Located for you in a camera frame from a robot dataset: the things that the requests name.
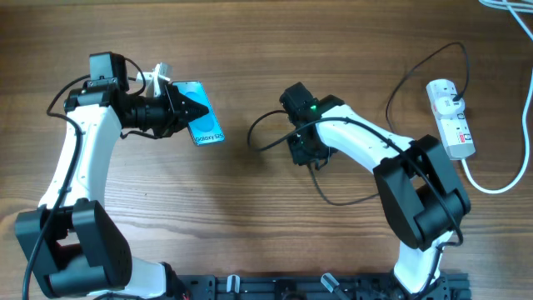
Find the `blue Galaxy smartphone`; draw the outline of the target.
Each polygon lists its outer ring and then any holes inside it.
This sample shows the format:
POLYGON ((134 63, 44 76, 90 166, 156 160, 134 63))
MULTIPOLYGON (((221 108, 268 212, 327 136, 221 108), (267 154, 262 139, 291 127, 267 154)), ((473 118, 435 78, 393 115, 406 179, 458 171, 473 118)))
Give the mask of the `blue Galaxy smartphone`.
POLYGON ((193 142, 198 146, 206 146, 213 143, 221 143, 225 140, 225 135, 217 121, 217 117, 212 108, 207 93, 199 81, 173 82, 181 94, 206 106, 209 110, 207 115, 198 118, 188 124, 188 130, 193 142))

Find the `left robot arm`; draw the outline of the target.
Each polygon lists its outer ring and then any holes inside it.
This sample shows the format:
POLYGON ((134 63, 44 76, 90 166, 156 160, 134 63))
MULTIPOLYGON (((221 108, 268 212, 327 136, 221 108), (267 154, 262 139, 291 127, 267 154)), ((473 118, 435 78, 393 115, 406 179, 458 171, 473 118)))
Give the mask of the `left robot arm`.
POLYGON ((188 299, 191 290, 164 262, 135 258, 104 207, 118 139, 169 138, 208 114, 165 78, 143 74, 151 96, 130 92, 130 60, 94 53, 90 72, 59 93, 67 132, 51 184, 37 208, 18 214, 15 235, 27 259, 22 297, 36 281, 47 298, 188 299))

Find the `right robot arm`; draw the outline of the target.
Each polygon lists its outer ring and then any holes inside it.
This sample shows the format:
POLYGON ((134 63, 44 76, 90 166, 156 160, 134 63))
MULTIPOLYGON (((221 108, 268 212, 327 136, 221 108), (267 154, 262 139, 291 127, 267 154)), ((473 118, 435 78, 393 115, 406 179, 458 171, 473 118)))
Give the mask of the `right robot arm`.
POLYGON ((286 138, 294 163, 321 168, 345 153, 373 175, 382 209, 401 242, 393 268, 409 298, 436 288, 443 251, 460 236, 471 202, 441 142, 431 135, 403 137, 368 122, 333 95, 317 99, 302 83, 280 103, 295 132, 286 138))

